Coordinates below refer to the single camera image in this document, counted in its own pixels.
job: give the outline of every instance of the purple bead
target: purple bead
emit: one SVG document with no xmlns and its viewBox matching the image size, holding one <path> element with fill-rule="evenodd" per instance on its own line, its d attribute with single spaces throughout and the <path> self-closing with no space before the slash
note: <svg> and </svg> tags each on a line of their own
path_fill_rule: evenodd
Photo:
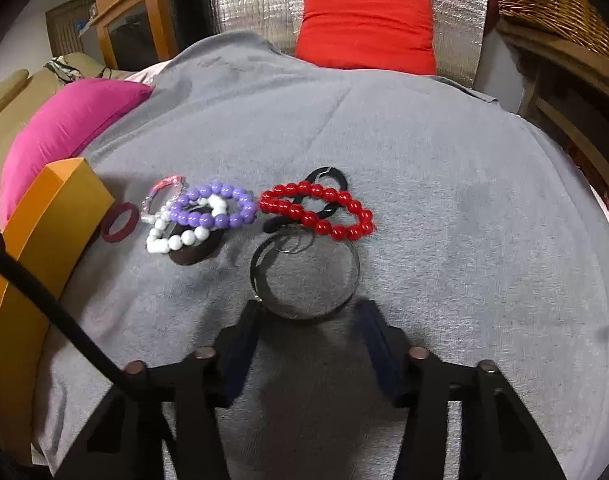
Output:
<svg viewBox="0 0 609 480">
<path fill-rule="evenodd" d="M 233 195 L 233 186 L 231 184 L 222 184 L 220 196 L 223 198 L 231 198 Z"/>
<path fill-rule="evenodd" d="M 187 225 L 188 224 L 188 213 L 186 211 L 180 211 L 178 213 L 178 220 L 177 222 L 180 225 Z"/>
<path fill-rule="evenodd" d="M 229 215 L 229 227 L 232 229 L 237 229 L 242 226 L 242 216 L 238 213 L 233 213 Z"/>
<path fill-rule="evenodd" d="M 190 200 L 196 201 L 198 198 L 200 198 L 200 189 L 197 187 L 192 187 L 188 190 L 187 194 Z"/>
<path fill-rule="evenodd" d="M 195 211 L 193 213 L 189 213 L 188 214 L 188 224 L 191 227 L 198 227 L 200 225 L 200 217 L 201 214 L 200 213 L 196 213 Z"/>
<path fill-rule="evenodd" d="M 256 219 L 255 211 L 250 209 L 243 209 L 240 211 L 240 216 L 242 217 L 242 221 L 246 224 L 253 224 L 253 221 Z"/>
<path fill-rule="evenodd" d="M 203 213 L 200 215 L 200 225 L 205 229 L 211 229 L 214 226 L 214 218 L 211 213 Z"/>
<path fill-rule="evenodd" d="M 258 206 L 254 202 L 245 202 L 242 204 L 242 210 L 255 213 L 258 210 Z"/>
<path fill-rule="evenodd" d="M 200 189 L 198 190 L 200 191 L 200 196 L 202 198 L 209 198 L 211 196 L 212 187 L 209 184 L 204 184 L 204 186 L 200 186 Z"/>
<path fill-rule="evenodd" d="M 227 229 L 229 227 L 229 216 L 225 213 L 220 213 L 214 218 L 214 224 L 218 229 Z"/>
</svg>

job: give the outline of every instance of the purple beaded bracelet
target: purple beaded bracelet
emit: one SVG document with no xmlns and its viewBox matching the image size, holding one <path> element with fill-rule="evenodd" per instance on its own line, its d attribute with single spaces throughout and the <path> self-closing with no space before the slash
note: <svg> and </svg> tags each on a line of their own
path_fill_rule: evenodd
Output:
<svg viewBox="0 0 609 480">
<path fill-rule="evenodd" d="M 227 214 L 224 199 L 233 198 L 240 205 L 236 213 Z M 189 205 L 208 205 L 211 213 L 187 213 L 184 209 Z M 204 227 L 205 229 L 236 229 L 242 224 L 251 224 L 256 218 L 258 206 L 253 201 L 251 194 L 240 187 L 231 184 L 212 182 L 200 187 L 189 189 L 187 194 L 182 194 L 169 207 L 171 221 L 180 225 L 191 227 Z"/>
</svg>

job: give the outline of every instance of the pink pillow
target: pink pillow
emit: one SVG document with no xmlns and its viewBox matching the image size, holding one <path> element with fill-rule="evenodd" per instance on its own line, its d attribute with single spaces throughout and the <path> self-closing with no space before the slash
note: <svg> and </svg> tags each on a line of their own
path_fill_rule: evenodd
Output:
<svg viewBox="0 0 609 480">
<path fill-rule="evenodd" d="M 111 79 L 79 79 L 58 91 L 31 117 L 11 145 L 0 178 L 0 224 L 4 227 L 38 173 L 77 156 L 153 88 Z"/>
</svg>

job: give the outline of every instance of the red beaded bracelet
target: red beaded bracelet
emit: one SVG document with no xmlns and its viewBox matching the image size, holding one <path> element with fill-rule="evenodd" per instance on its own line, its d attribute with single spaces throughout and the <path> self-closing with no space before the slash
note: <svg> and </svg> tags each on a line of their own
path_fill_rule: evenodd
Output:
<svg viewBox="0 0 609 480">
<path fill-rule="evenodd" d="M 328 220 L 320 220 L 314 211 L 307 211 L 300 204 L 281 200 L 285 196 L 293 197 L 297 194 L 321 198 L 325 202 L 338 202 L 358 218 L 358 223 L 349 227 L 341 224 L 332 225 Z M 304 227 L 313 228 L 319 235 L 330 234 L 331 238 L 338 241 L 348 238 L 355 242 L 363 236 L 370 235 L 376 228 L 372 222 L 373 213 L 369 209 L 363 209 L 358 200 L 353 200 L 350 192 L 337 191 L 332 187 L 324 188 L 320 184 L 310 184 L 306 180 L 299 184 L 290 182 L 286 186 L 278 184 L 273 190 L 265 191 L 260 197 L 258 207 L 265 213 L 280 214 L 299 221 Z"/>
</svg>

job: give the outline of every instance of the beige sofa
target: beige sofa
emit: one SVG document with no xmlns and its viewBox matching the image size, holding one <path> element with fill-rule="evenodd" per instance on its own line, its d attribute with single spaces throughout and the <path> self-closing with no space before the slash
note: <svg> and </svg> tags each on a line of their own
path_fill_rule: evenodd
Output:
<svg viewBox="0 0 609 480">
<path fill-rule="evenodd" d="M 105 76 L 124 79 L 133 72 L 107 71 L 91 57 L 79 52 L 64 56 L 65 63 L 77 68 L 85 77 Z M 0 174 L 7 152 L 28 120 L 62 86 L 56 74 L 43 68 L 32 76 L 18 70 L 0 83 Z"/>
</svg>

